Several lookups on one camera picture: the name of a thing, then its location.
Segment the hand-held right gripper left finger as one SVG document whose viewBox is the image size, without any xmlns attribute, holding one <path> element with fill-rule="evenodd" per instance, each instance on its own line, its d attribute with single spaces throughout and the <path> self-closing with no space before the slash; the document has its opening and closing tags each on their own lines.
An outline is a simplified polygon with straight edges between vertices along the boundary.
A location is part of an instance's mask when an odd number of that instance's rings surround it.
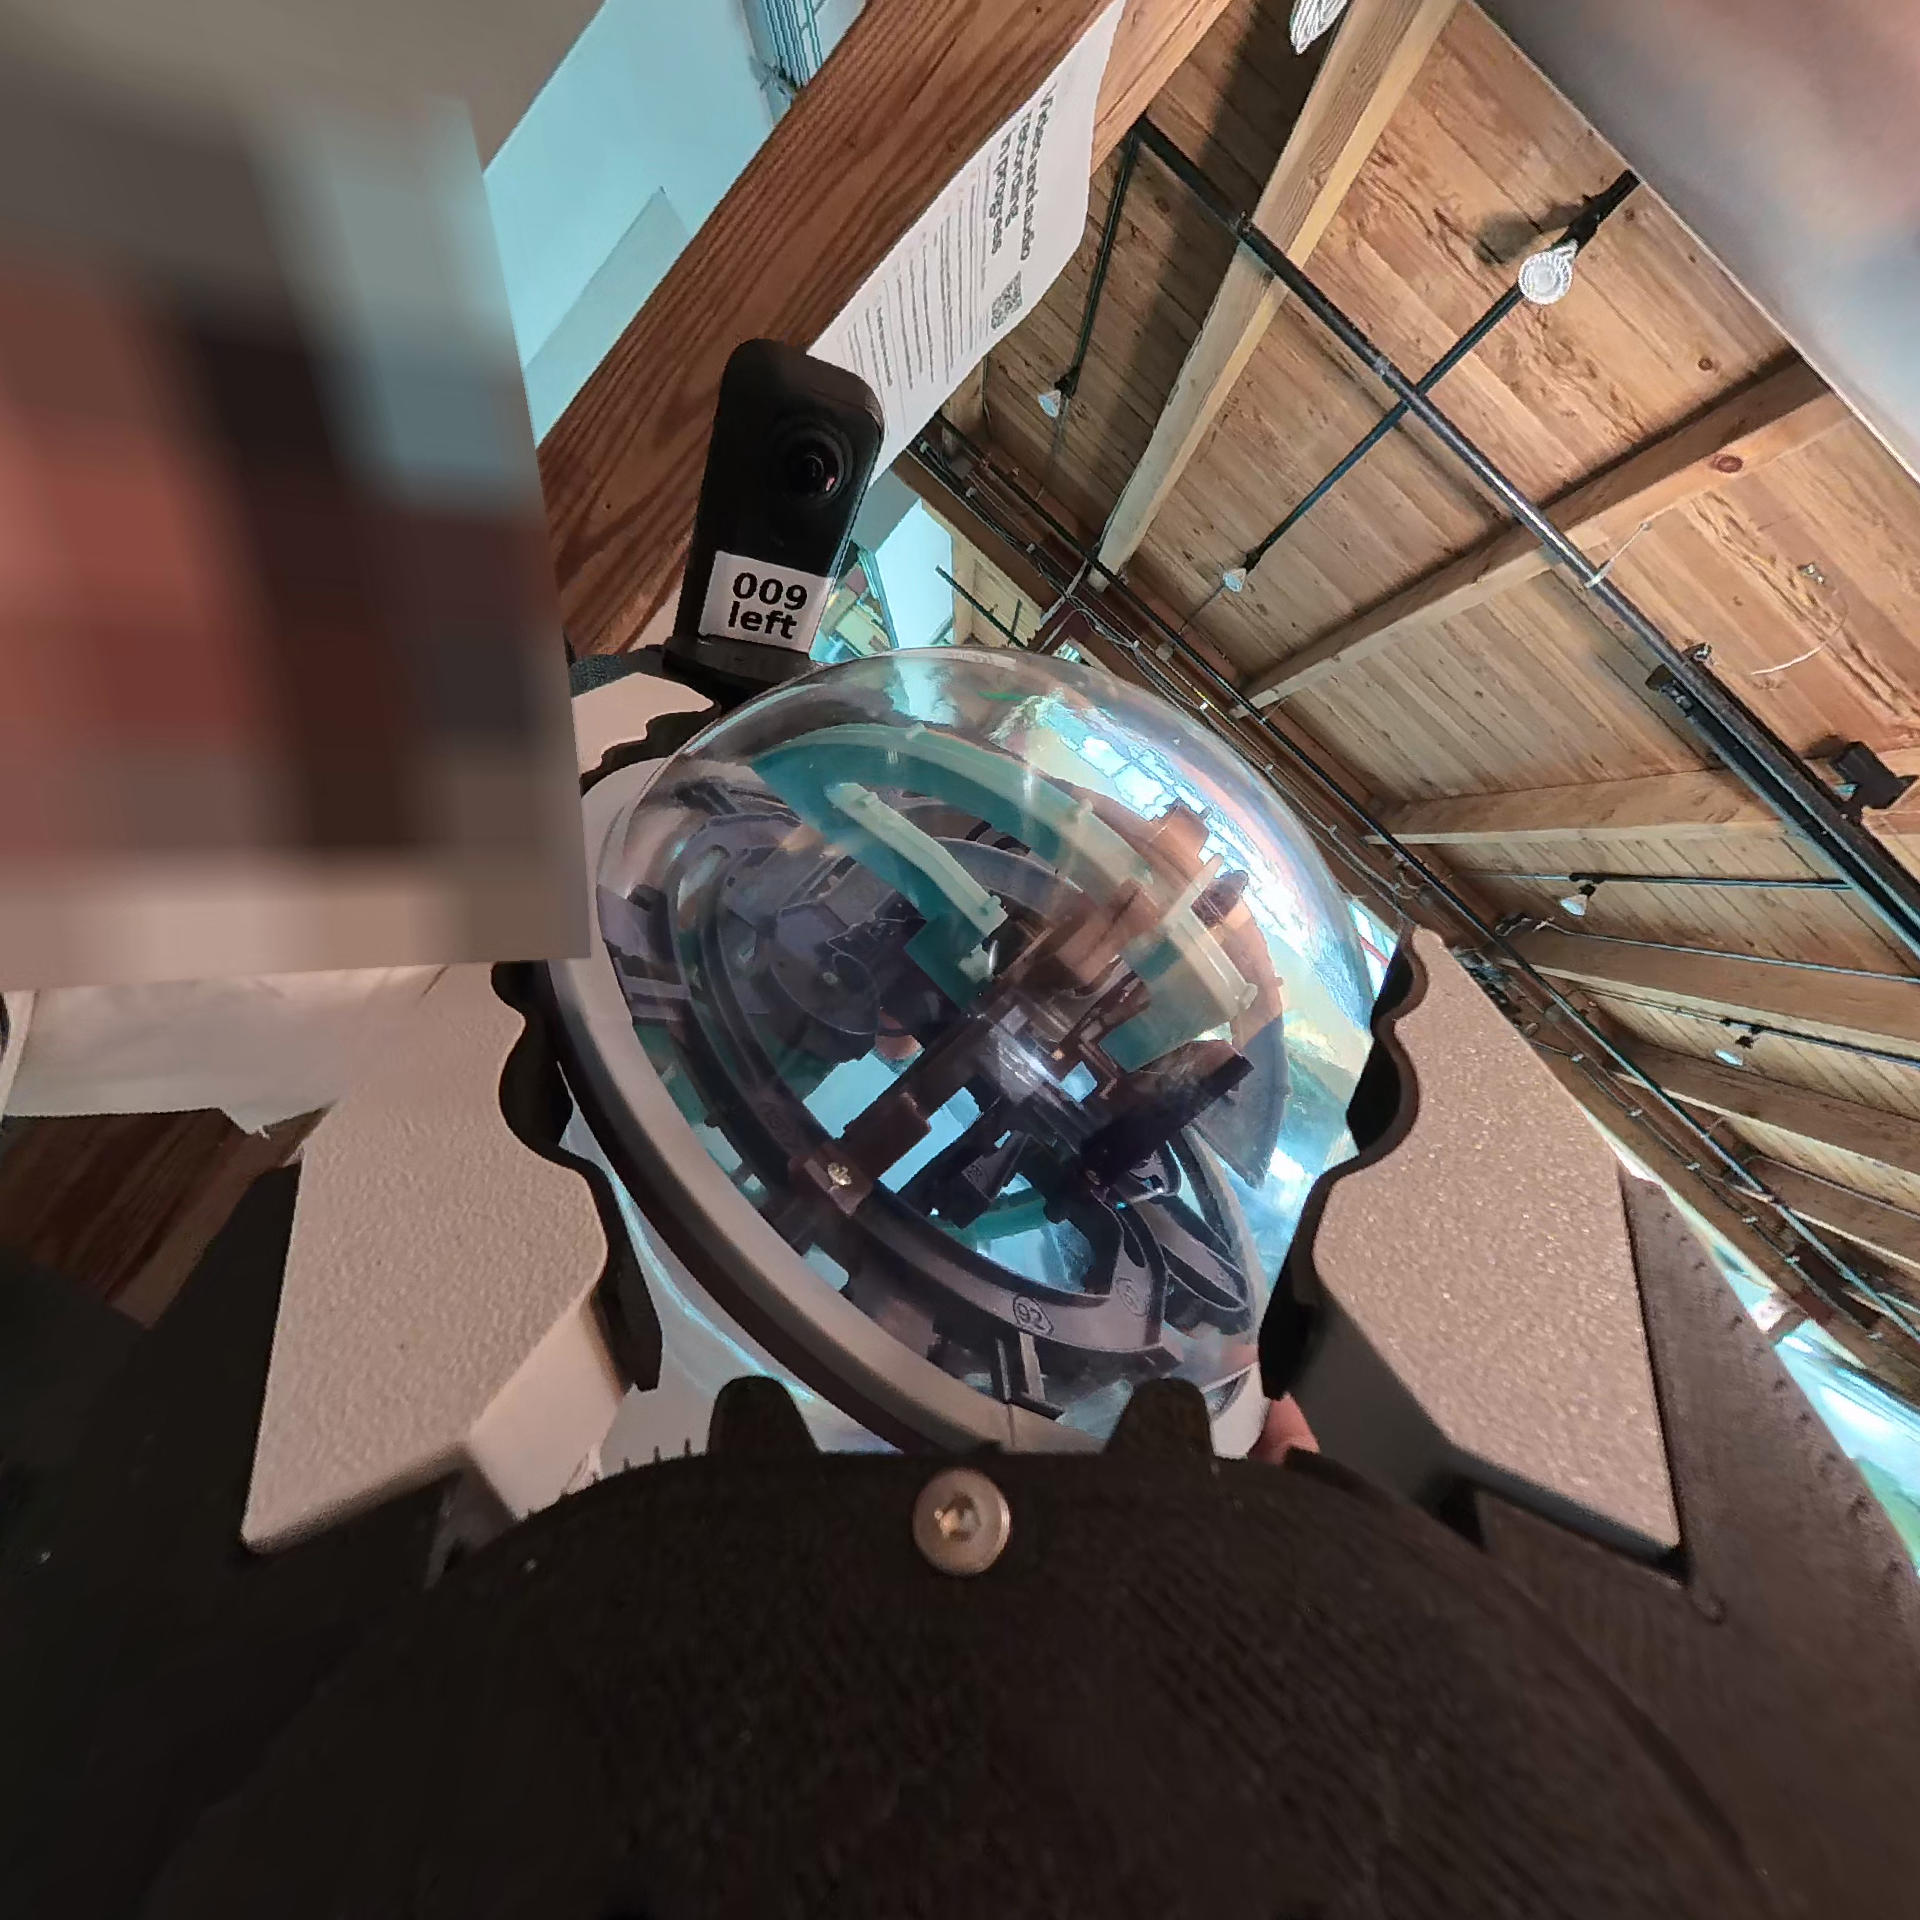
<svg viewBox="0 0 1920 1920">
<path fill-rule="evenodd" d="M 454 968 L 307 1141 L 243 1544 L 279 1553 L 433 1482 L 507 1520 L 616 1472 L 658 1368 L 634 1236 L 535 968 Z"/>
</svg>

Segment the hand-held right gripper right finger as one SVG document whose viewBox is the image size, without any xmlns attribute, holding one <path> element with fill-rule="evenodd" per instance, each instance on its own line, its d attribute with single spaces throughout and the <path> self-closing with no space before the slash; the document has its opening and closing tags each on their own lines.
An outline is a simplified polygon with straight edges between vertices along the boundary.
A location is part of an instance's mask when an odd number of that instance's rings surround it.
<svg viewBox="0 0 1920 1920">
<path fill-rule="evenodd" d="M 1263 1388 L 1432 1511 L 1485 1490 L 1631 1557 L 1680 1544 L 1624 1165 L 1429 931 L 1402 940 L 1303 1202 Z"/>
</svg>

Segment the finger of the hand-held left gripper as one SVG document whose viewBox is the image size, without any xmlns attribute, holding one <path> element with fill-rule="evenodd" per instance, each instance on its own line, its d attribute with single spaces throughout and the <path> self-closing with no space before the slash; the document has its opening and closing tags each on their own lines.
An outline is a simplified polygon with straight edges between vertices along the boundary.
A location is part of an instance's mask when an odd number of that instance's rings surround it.
<svg viewBox="0 0 1920 1920">
<path fill-rule="evenodd" d="M 629 765 L 667 761 L 709 729 L 709 700 L 685 684 L 637 672 L 573 700 L 581 792 Z"/>
</svg>

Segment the clear plastic maze ball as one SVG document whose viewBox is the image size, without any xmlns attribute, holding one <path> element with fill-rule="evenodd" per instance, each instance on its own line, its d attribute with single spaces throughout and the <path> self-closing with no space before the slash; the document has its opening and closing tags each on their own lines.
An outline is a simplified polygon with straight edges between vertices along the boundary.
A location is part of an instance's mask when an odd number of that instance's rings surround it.
<svg viewBox="0 0 1920 1920">
<path fill-rule="evenodd" d="M 827 1449 L 1223 1456 L 1381 979 L 1279 792 L 1095 671 L 818 666 L 583 794 L 597 946 L 544 1019 L 629 1224 L 637 1465 L 785 1385 Z"/>
</svg>

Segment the white paper notice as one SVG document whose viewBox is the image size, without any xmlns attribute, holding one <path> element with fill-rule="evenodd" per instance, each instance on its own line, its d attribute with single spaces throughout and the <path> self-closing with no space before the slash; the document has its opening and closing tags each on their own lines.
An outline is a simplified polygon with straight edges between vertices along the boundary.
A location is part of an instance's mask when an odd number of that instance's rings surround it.
<svg viewBox="0 0 1920 1920">
<path fill-rule="evenodd" d="M 887 468 L 1079 250 L 1122 3 L 967 161 L 809 351 L 881 400 Z"/>
</svg>

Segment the black ceiling track rail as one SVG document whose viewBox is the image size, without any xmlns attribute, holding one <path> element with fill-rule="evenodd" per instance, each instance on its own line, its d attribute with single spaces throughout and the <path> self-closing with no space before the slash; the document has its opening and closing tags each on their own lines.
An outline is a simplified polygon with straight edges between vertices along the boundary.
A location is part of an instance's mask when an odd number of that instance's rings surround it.
<svg viewBox="0 0 1920 1920">
<path fill-rule="evenodd" d="M 1651 660 L 1651 688 L 1690 723 L 1723 765 L 1765 802 L 1769 815 L 1801 833 L 1813 851 L 1837 866 L 1842 884 L 1864 898 L 1902 945 L 1914 949 L 1919 928 L 1915 879 L 1885 851 L 1882 842 L 1854 824 L 1837 792 L 1811 770 L 1808 761 L 1792 753 L 1703 660 L 1679 649 L 1624 591 L 1602 579 L 1577 541 L 1558 528 L 1547 509 L 1523 492 L 1306 269 L 1293 265 L 1253 220 L 1237 210 L 1216 183 L 1151 120 L 1139 120 L 1134 133 L 1142 149 L 1153 153 L 1190 189 L 1208 217 L 1239 250 L 1272 269 L 1282 291 L 1313 316 L 1344 355 L 1381 383 L 1409 416 L 1424 424 L 1474 488 L 1507 512 L 1511 525 L 1523 532 L 1523 555 L 1547 560 L 1621 635 L 1639 644 Z"/>
</svg>

